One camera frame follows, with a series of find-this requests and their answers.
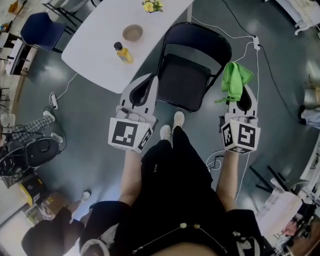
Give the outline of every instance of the yellow flower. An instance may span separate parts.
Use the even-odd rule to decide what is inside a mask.
[[[154,4],[152,2],[146,2],[143,8],[146,12],[152,13],[154,11]]]

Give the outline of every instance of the floor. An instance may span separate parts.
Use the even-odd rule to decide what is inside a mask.
[[[320,74],[320,41],[316,30],[310,29],[295,36],[292,21],[271,1],[227,2],[240,23],[252,34],[258,35],[266,50],[279,90],[292,115],[296,116],[303,103],[303,90],[308,75],[318,79],[317,73]],[[78,16],[84,19],[92,9],[88,3],[78,12]],[[195,0],[192,15],[203,23],[223,28],[233,37],[246,35],[221,0]],[[179,20],[185,21],[186,14]],[[60,40],[61,49],[65,47],[68,39],[66,35]],[[232,60],[240,58],[244,54],[248,38],[227,40],[232,47]],[[137,76],[157,70],[160,49],[161,43],[150,54]],[[187,52],[187,55],[191,60],[211,69],[215,68],[202,53],[192,51]],[[240,63],[253,71],[254,78],[249,86],[256,94],[257,60],[252,45],[248,47],[247,54]],[[17,124],[39,118],[43,108],[48,105],[50,92],[57,95],[62,93],[74,74],[61,60],[61,55],[40,50],[24,84]],[[319,131],[298,124],[288,115],[272,82],[262,51],[259,51],[259,82],[258,125],[261,127],[261,136],[258,150],[250,155],[248,166],[254,166],[264,177],[269,178],[267,165],[270,165],[291,183],[296,182],[309,160]],[[194,113],[185,113],[183,129],[204,161],[212,152],[223,149],[219,116],[224,115],[227,109],[224,103],[214,102],[224,96],[220,84],[221,76],[207,92],[201,109]],[[109,120],[115,115],[119,100],[119,94],[103,89],[80,75],[74,78],[68,92],[59,99],[56,115],[66,132],[67,148],[42,166],[38,174],[49,189],[60,190],[71,201],[77,200],[84,190],[90,189],[92,197],[87,204],[81,206],[79,215],[90,203],[116,200],[119,196],[125,152],[108,145]],[[155,116],[159,123],[147,144],[148,148],[160,139],[161,126],[173,121],[176,110],[166,103],[157,103]],[[57,126],[54,126],[53,130],[60,132]],[[239,182],[246,161],[247,156],[240,157]],[[215,188],[219,171],[213,171],[211,175],[214,179],[212,187]],[[257,211],[268,198],[268,193],[255,188],[257,182],[247,170],[237,200],[240,208]]]

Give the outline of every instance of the yellow bottle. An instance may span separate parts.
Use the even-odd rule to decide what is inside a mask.
[[[131,64],[132,62],[134,62],[134,59],[132,58],[129,50],[123,47],[120,42],[116,42],[114,44],[114,48],[116,49],[116,54],[125,64]]]

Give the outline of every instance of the black bottle cap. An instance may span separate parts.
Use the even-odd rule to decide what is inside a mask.
[[[123,46],[120,42],[116,42],[114,44],[114,48],[117,50],[117,51],[121,51],[123,49]]]

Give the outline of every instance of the sneaker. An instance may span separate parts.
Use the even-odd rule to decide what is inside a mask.
[[[45,116],[51,117],[54,122],[56,121],[55,116],[54,116],[53,114],[51,114],[49,111],[47,111],[47,110],[43,112],[43,116],[44,116],[44,117],[45,117]]]
[[[58,141],[60,144],[64,143],[64,138],[56,134],[55,132],[51,133],[51,137]]]
[[[182,128],[185,122],[185,114],[181,111],[177,111],[174,114],[173,120],[174,120],[174,123],[173,123],[172,131],[174,131],[177,126],[180,126]]]
[[[84,191],[81,197],[81,203],[84,203],[85,201],[87,201],[90,196],[91,196],[91,192],[89,190]]]
[[[171,137],[171,127],[168,124],[165,124],[160,129],[160,138],[161,140],[167,140],[170,141]]]

